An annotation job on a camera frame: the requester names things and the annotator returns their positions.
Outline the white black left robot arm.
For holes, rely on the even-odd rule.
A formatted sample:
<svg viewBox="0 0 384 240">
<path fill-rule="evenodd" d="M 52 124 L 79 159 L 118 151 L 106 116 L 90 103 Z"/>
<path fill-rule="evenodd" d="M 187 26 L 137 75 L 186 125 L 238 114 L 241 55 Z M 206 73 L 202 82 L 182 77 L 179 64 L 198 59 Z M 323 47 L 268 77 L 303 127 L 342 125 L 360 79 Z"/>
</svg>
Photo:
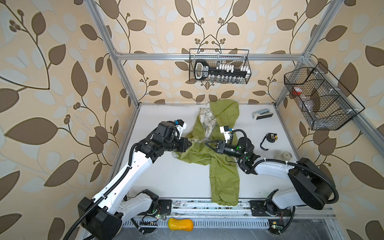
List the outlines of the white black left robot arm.
<svg viewBox="0 0 384 240">
<path fill-rule="evenodd" d="M 80 217 L 70 227 L 64 238 L 68 240 L 78 226 L 85 228 L 89 239 L 111 240 L 121 230 L 123 223 L 140 213 L 157 209 L 158 195 L 149 190 L 125 200 L 127 193 L 139 177 L 164 152 L 184 153 L 192 143 L 182 137 L 187 124 L 182 120 L 162 121 L 146 138 L 132 145 L 124 157 L 128 163 L 92 199 L 83 198 L 78 205 Z"/>
</svg>

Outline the red capped bottle in basket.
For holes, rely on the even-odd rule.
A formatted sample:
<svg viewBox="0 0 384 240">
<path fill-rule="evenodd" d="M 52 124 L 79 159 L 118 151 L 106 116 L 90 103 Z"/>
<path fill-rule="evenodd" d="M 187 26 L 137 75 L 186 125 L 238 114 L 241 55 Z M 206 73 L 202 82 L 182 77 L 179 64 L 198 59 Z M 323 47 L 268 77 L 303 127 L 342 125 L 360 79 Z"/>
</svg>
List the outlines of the red capped bottle in basket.
<svg viewBox="0 0 384 240">
<path fill-rule="evenodd" d="M 303 90 L 299 87 L 294 87 L 292 90 L 292 95 L 294 97 L 299 97 L 303 93 Z"/>
</svg>

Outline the light blue white stapler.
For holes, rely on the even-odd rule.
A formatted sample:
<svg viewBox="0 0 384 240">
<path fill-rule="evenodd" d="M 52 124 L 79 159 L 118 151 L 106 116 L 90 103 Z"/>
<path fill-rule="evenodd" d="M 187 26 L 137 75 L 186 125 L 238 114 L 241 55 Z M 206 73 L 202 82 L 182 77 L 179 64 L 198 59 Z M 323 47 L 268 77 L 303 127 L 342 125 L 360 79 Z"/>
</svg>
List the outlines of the light blue white stapler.
<svg viewBox="0 0 384 240">
<path fill-rule="evenodd" d="M 253 113 L 254 120 L 271 118 L 272 116 L 273 116 L 273 113 L 269 109 L 261 109 Z"/>
</svg>

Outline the green zip-up hooded jacket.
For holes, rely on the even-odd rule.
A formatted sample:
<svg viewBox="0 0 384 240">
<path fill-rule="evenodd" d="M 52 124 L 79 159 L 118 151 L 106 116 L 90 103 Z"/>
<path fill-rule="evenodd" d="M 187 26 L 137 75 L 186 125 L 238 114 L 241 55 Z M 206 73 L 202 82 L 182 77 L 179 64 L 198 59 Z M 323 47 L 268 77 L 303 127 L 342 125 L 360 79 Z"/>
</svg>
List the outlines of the green zip-up hooded jacket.
<svg viewBox="0 0 384 240">
<path fill-rule="evenodd" d="M 239 200 L 240 178 L 233 159 L 215 153 L 206 141 L 224 140 L 220 127 L 233 128 L 239 117 L 238 102 L 218 100 L 200 108 L 196 123 L 186 135 L 192 146 L 185 153 L 172 152 L 174 158 L 189 164 L 210 166 L 212 202 L 221 206 L 236 206 Z"/>
</svg>

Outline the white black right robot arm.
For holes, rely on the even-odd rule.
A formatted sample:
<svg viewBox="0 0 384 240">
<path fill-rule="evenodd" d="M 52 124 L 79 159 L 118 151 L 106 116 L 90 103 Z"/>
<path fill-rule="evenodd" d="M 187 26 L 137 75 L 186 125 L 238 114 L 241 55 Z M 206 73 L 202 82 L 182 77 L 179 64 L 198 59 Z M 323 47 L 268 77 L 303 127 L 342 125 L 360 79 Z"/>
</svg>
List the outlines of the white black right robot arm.
<svg viewBox="0 0 384 240">
<path fill-rule="evenodd" d="M 290 162 L 261 158 L 253 152 L 251 140 L 245 137 L 240 138 L 237 145 L 224 140 L 207 141 L 205 145 L 217 154 L 235 158 L 236 164 L 247 175 L 267 175 L 292 183 L 290 188 L 273 190 L 265 199 L 261 209 L 270 216 L 302 206 L 322 210 L 325 205 L 339 200 L 334 181 L 309 159 Z"/>
</svg>

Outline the white tape roll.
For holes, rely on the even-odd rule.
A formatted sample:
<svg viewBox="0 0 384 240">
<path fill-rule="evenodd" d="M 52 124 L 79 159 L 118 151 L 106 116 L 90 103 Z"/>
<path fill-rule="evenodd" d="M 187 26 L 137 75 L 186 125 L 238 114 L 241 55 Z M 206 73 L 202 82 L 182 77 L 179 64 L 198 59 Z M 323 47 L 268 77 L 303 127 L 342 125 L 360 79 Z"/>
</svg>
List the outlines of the white tape roll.
<svg viewBox="0 0 384 240">
<path fill-rule="evenodd" d="M 290 152 L 283 152 L 281 154 L 281 159 L 283 161 L 290 161 L 293 158 L 293 155 Z"/>
</svg>

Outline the aluminium frame strut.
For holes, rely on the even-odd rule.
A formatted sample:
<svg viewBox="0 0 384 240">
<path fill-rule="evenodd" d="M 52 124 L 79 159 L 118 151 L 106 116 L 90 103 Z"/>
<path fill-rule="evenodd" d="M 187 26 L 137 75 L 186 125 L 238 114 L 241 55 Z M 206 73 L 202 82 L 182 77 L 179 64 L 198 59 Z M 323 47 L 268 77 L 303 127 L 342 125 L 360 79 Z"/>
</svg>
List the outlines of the aluminium frame strut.
<svg viewBox="0 0 384 240">
<path fill-rule="evenodd" d="M 108 53 L 110 54 L 110 56 L 112 58 L 112 62 L 114 63 L 115 67 L 117 68 L 117 71 L 121 77 L 123 85 L 126 88 L 129 96 L 132 99 L 133 105 L 135 106 L 136 109 L 139 109 L 140 103 L 138 101 L 138 98 L 136 96 L 134 88 L 132 87 L 132 85 L 129 81 L 129 78 L 125 72 L 125 69 L 124 69 L 122 63 L 118 59 L 117 51 L 114 48 L 112 38 L 109 36 L 109 32 L 107 30 L 107 27 L 104 25 L 104 21 L 103 21 L 101 15 L 97 9 L 96 2 L 90 1 L 90 0 L 85 0 L 85 5 L 86 5 L 87 10 L 89 11 L 94 23 L 95 23 L 95 25 L 96 25 L 100 35 L 101 35 L 101 38 L 104 42 L 104 45 L 105 45 Z"/>
</svg>

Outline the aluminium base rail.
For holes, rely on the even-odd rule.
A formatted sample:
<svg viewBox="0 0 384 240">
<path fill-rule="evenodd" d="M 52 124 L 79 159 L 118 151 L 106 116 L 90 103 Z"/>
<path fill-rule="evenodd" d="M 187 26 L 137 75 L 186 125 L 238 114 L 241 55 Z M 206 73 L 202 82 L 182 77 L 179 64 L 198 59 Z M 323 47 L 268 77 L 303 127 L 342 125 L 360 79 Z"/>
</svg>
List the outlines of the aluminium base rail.
<svg viewBox="0 0 384 240">
<path fill-rule="evenodd" d="M 240 199 L 236 206 L 220 206 L 208 198 L 159 199 L 154 211 L 127 220 L 123 226 L 167 228 L 170 219 L 191 220 L 195 229 L 269 229 L 283 227 L 298 220 L 333 220 L 331 207 L 314 210 L 310 207 L 287 208 L 276 215 L 268 214 L 264 199 Z"/>
</svg>

